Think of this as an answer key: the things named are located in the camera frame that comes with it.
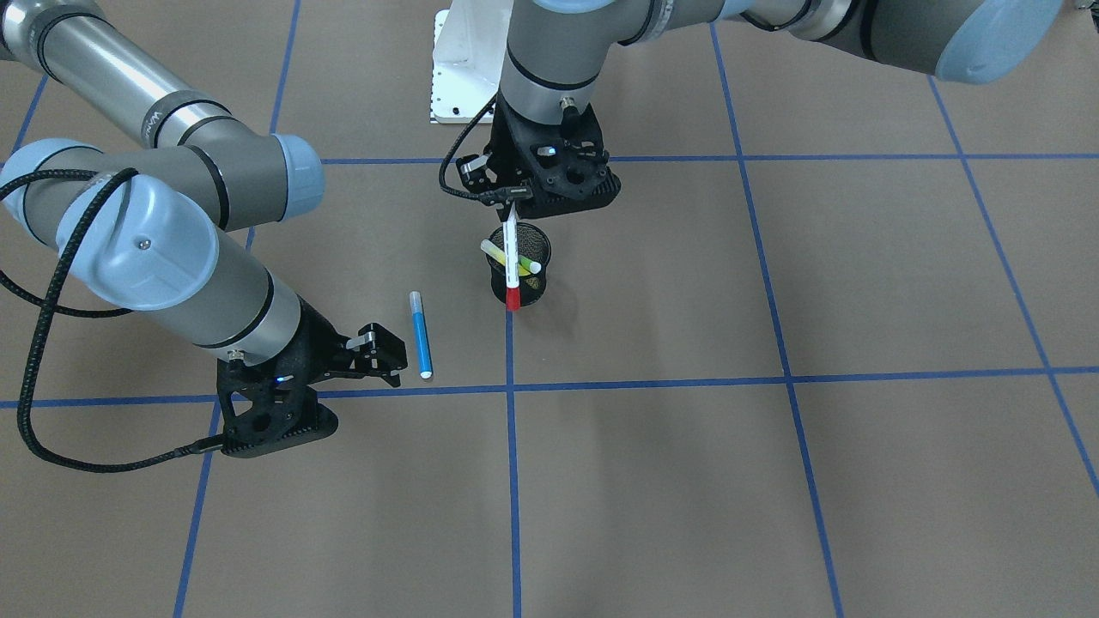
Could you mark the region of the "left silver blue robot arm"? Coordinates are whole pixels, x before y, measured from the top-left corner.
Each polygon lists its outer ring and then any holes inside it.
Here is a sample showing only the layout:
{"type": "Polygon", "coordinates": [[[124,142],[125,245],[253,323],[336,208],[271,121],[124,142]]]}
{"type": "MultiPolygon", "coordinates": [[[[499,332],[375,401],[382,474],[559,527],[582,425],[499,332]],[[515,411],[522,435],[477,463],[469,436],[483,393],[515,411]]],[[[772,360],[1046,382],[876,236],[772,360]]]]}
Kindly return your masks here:
{"type": "Polygon", "coordinates": [[[986,85],[1015,70],[1054,27],[1061,1],[512,1],[476,153],[443,157],[440,188],[499,214],[565,216],[612,203],[593,91],[612,48],[706,27],[788,38],[942,82],[986,85]]]}

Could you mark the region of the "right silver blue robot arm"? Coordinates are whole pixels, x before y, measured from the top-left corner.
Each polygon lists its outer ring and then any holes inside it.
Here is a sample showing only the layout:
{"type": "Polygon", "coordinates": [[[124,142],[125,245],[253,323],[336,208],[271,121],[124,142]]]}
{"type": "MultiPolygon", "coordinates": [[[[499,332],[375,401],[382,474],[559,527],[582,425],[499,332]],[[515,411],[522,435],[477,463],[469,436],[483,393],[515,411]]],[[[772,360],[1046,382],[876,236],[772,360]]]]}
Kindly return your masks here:
{"type": "Polygon", "coordinates": [[[377,325],[342,336],[231,233],[313,211],[325,194],[318,154],[297,136],[264,136],[200,93],[110,23],[95,1],[4,1],[3,59],[70,88],[137,141],[107,154],[68,137],[16,148],[3,181],[79,169],[4,198],[43,246],[62,251],[103,184],[137,172],[106,200],[71,274],[107,302],[144,314],[223,363],[259,367],[306,353],[275,379],[312,384],[373,375],[392,386],[404,344],[377,325]]]}

